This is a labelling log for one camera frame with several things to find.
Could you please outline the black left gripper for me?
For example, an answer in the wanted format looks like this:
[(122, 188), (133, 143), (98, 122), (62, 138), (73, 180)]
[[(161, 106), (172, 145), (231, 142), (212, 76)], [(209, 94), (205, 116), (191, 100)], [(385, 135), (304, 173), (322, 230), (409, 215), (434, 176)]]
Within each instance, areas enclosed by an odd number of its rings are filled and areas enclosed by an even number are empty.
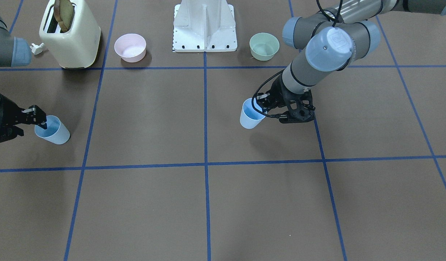
[[(266, 117), (279, 119), (283, 124), (307, 123), (314, 121), (315, 106), (311, 91), (295, 94), (289, 91), (278, 76), (265, 93), (257, 90), (257, 100), (251, 101), (255, 113), (263, 113)], [(274, 108), (286, 107), (286, 111), (278, 114), (268, 114)]]

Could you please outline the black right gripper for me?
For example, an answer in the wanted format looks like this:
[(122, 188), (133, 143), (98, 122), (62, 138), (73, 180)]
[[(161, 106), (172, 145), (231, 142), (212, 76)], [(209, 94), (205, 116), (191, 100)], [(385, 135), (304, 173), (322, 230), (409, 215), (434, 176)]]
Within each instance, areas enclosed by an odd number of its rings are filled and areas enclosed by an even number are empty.
[(0, 94), (0, 143), (24, 136), (24, 130), (17, 124), (37, 125), (47, 129), (46, 121), (46, 113), (39, 106), (23, 109)]

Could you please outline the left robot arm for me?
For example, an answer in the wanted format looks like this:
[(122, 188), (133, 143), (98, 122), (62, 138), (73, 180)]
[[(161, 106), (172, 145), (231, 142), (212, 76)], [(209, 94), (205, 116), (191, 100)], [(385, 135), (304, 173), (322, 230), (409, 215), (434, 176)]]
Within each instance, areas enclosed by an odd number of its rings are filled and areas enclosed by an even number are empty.
[(292, 17), (283, 27), (284, 43), (299, 56), (270, 77), (265, 93), (257, 90), (242, 111), (256, 120), (279, 119), (283, 124), (315, 119), (311, 88), (334, 71), (341, 71), (380, 43), (380, 31), (370, 18), (390, 11), (446, 15), (446, 0), (341, 0), (310, 17)]

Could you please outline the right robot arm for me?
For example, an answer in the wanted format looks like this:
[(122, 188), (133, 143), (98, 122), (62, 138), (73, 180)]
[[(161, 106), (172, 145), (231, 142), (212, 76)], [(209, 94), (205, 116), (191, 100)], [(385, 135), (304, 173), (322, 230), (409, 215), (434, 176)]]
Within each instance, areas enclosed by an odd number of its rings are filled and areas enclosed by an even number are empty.
[[(27, 66), (32, 60), (32, 52), (23, 38), (13, 37), (0, 16), (0, 67)], [(18, 124), (37, 125), (47, 129), (47, 114), (37, 105), (28, 109), (0, 93), (0, 143), (24, 136)]]

